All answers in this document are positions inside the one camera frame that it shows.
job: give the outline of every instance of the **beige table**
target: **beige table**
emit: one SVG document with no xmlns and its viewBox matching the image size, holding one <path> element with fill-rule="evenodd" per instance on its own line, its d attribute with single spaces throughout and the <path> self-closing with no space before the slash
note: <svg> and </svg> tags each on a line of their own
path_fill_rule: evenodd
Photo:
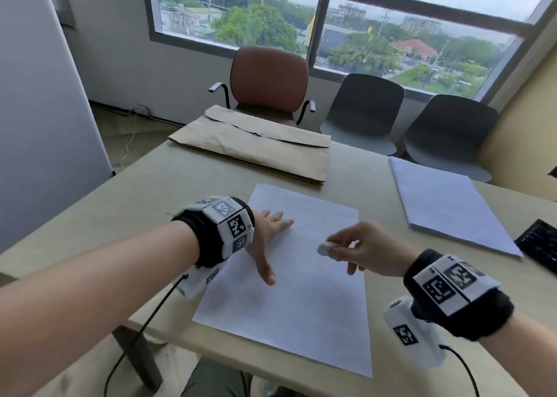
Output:
<svg viewBox="0 0 557 397">
<path fill-rule="evenodd" d="M 22 277 L 94 246 L 159 225 L 169 220 L 167 213 L 200 197 L 235 195 L 248 200 L 260 182 L 358 208 L 361 219 L 384 225 L 417 249 L 432 247 L 458 254 L 497 278 L 520 310 L 557 330 L 557 279 L 552 274 L 527 258 L 519 260 L 411 230 L 388 159 L 336 142 L 331 144 L 329 172 L 322 187 L 166 142 L 5 252 L 0 257 L 0 272 Z M 557 225 L 555 203 L 487 184 L 476 185 L 512 237 L 537 218 Z M 137 329 L 143 324 L 164 292 L 133 315 L 127 325 Z M 148 332 L 309 395 L 472 396 L 470 380 L 456 358 L 448 355 L 439 369 L 422 370 L 413 365 L 387 328 L 384 310 L 393 299 L 406 294 L 402 281 L 366 273 L 373 379 L 193 323 L 198 300 L 187 302 L 177 293 L 154 318 Z M 482 395 L 525 395 L 481 346 L 448 335 L 446 340 L 470 365 Z"/>
</svg>

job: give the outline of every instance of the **black keyboard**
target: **black keyboard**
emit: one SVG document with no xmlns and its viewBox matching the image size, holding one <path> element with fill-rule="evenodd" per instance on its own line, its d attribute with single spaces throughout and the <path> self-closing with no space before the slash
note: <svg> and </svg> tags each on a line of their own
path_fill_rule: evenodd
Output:
<svg viewBox="0 0 557 397">
<path fill-rule="evenodd" d="M 525 255 L 557 274 L 557 229 L 537 220 L 515 240 Z"/>
</svg>

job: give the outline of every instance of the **brown envelope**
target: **brown envelope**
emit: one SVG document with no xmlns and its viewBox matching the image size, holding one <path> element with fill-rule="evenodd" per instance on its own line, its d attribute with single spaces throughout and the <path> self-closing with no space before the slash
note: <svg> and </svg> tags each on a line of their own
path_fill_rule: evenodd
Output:
<svg viewBox="0 0 557 397">
<path fill-rule="evenodd" d="M 214 105 L 168 137 L 250 165 L 323 183 L 331 137 Z"/>
</svg>

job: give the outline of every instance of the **gray plastic chair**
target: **gray plastic chair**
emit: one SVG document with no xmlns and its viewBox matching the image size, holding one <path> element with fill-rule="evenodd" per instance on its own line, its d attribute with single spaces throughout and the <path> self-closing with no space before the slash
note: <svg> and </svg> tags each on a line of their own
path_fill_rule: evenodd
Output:
<svg viewBox="0 0 557 397">
<path fill-rule="evenodd" d="M 404 98 L 404 88 L 371 75 L 346 75 L 321 133 L 342 144 L 383 155 L 397 147 L 390 131 Z"/>
<path fill-rule="evenodd" d="M 468 98 L 435 95 L 405 133 L 403 141 L 420 165 L 489 182 L 476 163 L 478 149 L 499 119 L 498 112 Z"/>
</svg>

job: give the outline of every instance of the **white paper sheet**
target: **white paper sheet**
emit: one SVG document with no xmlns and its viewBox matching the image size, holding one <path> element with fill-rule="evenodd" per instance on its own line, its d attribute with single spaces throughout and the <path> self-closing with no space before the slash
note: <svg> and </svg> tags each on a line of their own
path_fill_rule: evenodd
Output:
<svg viewBox="0 0 557 397">
<path fill-rule="evenodd" d="M 240 251 L 209 284 L 193 320 L 372 377 L 364 275 L 317 253 L 329 234 L 358 222 L 358 210 L 268 184 L 249 205 L 284 211 L 294 225 L 271 242 L 276 284 L 261 280 Z"/>
<path fill-rule="evenodd" d="M 410 226 L 522 256 L 467 176 L 394 157 L 389 163 Z"/>
</svg>

